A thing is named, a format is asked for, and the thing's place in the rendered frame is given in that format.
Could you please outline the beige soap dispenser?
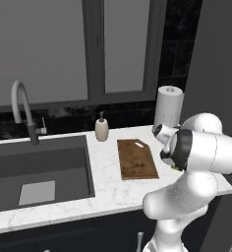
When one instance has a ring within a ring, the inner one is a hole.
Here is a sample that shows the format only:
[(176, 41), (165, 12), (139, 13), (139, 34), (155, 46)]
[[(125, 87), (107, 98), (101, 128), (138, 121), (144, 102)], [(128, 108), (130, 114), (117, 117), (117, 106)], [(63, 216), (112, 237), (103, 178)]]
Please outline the beige soap dispenser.
[(103, 117), (103, 111), (99, 112), (99, 118), (95, 122), (95, 137), (99, 142), (104, 142), (108, 138), (109, 126), (107, 120)]

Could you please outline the dark tall cabinet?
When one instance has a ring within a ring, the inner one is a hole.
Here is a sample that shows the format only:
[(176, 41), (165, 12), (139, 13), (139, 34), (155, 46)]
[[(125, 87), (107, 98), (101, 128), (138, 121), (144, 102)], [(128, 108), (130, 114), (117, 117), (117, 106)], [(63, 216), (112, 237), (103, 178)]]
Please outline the dark tall cabinet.
[[(232, 0), (203, 0), (181, 119), (210, 112), (232, 136)], [(232, 174), (226, 177), (232, 185)], [(232, 194), (213, 216), (201, 252), (229, 252), (232, 246)]]

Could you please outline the grey framed window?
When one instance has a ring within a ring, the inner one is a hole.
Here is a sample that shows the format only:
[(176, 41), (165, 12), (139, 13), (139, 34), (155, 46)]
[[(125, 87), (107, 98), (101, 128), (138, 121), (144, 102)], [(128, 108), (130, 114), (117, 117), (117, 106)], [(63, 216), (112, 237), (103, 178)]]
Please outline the grey framed window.
[(153, 100), (167, 0), (0, 0), (0, 112)]

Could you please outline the dark base cabinets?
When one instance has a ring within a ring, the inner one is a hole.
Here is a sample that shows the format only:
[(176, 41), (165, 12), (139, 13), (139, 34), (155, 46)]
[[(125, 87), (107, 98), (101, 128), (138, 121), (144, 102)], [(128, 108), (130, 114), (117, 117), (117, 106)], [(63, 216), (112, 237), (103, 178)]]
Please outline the dark base cabinets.
[(141, 210), (0, 234), (0, 252), (136, 252), (152, 238), (156, 222)]

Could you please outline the white paper towel roll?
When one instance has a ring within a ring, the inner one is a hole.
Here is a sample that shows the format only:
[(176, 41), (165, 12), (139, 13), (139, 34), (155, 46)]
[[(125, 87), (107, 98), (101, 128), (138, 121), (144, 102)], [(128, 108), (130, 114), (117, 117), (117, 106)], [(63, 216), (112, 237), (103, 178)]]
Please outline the white paper towel roll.
[(162, 86), (158, 88), (157, 100), (153, 121), (153, 128), (159, 124), (168, 127), (179, 125), (184, 93), (174, 86)]

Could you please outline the brown wooden cutting board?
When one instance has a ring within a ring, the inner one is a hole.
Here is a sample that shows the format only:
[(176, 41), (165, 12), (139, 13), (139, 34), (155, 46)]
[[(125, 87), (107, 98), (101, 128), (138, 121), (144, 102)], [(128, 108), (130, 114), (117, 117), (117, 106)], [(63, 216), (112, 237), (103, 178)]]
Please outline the brown wooden cutting board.
[(159, 177), (150, 147), (140, 139), (118, 140), (118, 155), (123, 180)]

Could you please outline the dark grey sink basin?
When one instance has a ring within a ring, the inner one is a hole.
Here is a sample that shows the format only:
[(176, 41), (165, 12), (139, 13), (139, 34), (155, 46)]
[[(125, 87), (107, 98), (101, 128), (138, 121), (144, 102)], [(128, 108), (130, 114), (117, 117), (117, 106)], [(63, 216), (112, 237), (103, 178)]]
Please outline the dark grey sink basin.
[(86, 136), (0, 144), (0, 212), (94, 196)]

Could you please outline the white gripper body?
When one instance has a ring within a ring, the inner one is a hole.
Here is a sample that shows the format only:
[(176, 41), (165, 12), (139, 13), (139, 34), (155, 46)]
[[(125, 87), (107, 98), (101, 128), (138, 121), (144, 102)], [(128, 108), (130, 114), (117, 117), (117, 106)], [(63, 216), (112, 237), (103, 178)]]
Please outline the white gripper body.
[(160, 159), (161, 159), (164, 163), (166, 163), (166, 164), (168, 164), (168, 165), (173, 165), (173, 164), (174, 164), (174, 161), (173, 161), (173, 159), (171, 158), (171, 156), (170, 156), (169, 153), (166, 153), (165, 151), (161, 151), (159, 155), (160, 155)]

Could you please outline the grey curved sink tap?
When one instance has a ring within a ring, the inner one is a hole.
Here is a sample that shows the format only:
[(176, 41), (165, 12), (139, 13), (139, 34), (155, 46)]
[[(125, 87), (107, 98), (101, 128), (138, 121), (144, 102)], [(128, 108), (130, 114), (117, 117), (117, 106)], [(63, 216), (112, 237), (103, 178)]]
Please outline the grey curved sink tap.
[(25, 85), (23, 84), (22, 81), (15, 81), (11, 88), (11, 105), (12, 105), (14, 120), (17, 124), (22, 123), (20, 104), (19, 104), (20, 99), (22, 101), (26, 118), (27, 118), (27, 128), (28, 128), (30, 143), (34, 146), (38, 145), (39, 144), (38, 136), (47, 134), (45, 121), (42, 118), (43, 121), (42, 121), (41, 128), (37, 128), (35, 126), (35, 123), (32, 119), (30, 107), (29, 107), (29, 98), (28, 98)]

